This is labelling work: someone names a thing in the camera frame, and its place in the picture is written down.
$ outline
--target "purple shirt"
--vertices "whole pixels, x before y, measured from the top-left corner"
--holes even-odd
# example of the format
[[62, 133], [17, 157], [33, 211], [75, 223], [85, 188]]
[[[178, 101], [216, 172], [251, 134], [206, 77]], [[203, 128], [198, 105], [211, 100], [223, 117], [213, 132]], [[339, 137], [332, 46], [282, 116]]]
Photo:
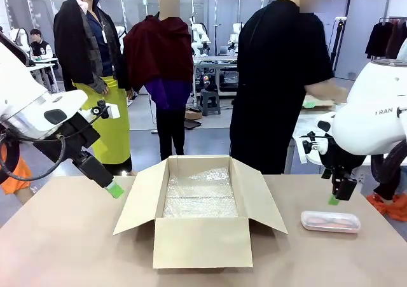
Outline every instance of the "purple shirt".
[[185, 110], [192, 90], [192, 83], [161, 78], [153, 79], [145, 86], [158, 109], [171, 111]]

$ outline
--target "maroon sweater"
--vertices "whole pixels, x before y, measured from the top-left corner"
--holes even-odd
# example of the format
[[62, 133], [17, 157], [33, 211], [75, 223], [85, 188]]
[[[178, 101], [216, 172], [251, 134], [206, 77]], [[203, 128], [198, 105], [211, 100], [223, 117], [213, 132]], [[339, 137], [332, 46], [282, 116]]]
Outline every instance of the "maroon sweater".
[[148, 15], [124, 38], [130, 86], [139, 91], [153, 79], [192, 83], [191, 35], [180, 18]]

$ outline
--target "glass wall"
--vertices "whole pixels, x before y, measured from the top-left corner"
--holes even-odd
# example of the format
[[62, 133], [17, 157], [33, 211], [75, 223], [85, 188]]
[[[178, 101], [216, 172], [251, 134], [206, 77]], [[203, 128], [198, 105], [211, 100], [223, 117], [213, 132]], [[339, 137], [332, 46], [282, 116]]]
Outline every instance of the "glass wall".
[[[66, 0], [8, 0], [12, 27], [39, 28], [45, 39], [53, 44], [53, 16]], [[181, 18], [190, 25], [205, 26], [210, 39], [210, 53], [219, 53], [228, 46], [234, 23], [246, 23], [254, 12], [273, 0], [181, 0]], [[155, 15], [159, 10], [158, 0], [100, 0], [100, 6], [116, 25], [127, 31], [144, 20], [146, 15]]]

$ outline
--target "brown table surface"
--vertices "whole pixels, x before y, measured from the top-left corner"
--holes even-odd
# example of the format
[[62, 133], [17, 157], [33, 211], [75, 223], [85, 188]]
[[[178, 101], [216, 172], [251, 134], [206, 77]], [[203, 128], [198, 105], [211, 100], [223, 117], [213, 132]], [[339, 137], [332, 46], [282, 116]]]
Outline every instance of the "brown table surface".
[[[154, 270], [153, 224], [112, 236], [125, 197], [85, 177], [53, 178], [0, 229], [0, 286], [407, 286], [407, 244], [364, 197], [329, 206], [319, 176], [265, 179], [289, 235], [252, 223], [253, 269]], [[118, 177], [126, 192], [133, 180]], [[362, 230], [307, 231], [306, 210], [353, 213]]]

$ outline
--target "plastic stool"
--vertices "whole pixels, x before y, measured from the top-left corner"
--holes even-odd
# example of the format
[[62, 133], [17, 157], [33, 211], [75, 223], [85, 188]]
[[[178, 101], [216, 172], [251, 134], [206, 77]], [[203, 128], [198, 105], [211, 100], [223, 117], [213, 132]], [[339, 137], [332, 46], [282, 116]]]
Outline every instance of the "plastic stool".
[[[211, 97], [216, 98], [216, 107], [209, 107], [209, 100]], [[203, 116], [208, 116], [208, 112], [217, 111], [221, 114], [221, 103], [219, 101], [219, 94], [217, 92], [208, 92], [206, 90], [201, 90], [202, 105], [199, 105], [199, 110], [201, 110]]]

